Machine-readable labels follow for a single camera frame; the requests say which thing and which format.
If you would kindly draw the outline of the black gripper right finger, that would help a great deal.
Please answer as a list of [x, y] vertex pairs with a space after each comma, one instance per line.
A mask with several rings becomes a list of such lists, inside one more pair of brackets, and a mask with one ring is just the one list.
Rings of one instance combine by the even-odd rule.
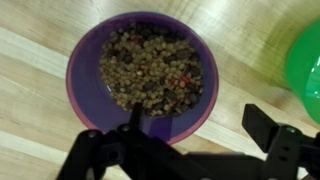
[[242, 126], [267, 154], [263, 180], [296, 180], [300, 167], [320, 180], [320, 133], [309, 137], [296, 127], [277, 123], [255, 104], [245, 105]]

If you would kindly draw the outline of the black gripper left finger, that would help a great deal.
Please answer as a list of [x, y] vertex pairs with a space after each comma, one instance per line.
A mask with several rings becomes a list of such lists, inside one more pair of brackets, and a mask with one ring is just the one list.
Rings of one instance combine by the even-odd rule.
[[102, 180], [108, 167], [119, 165], [132, 180], [187, 180], [184, 157], [159, 138], [140, 129], [142, 105], [133, 107], [128, 124], [103, 134], [82, 131], [76, 138], [57, 180]]

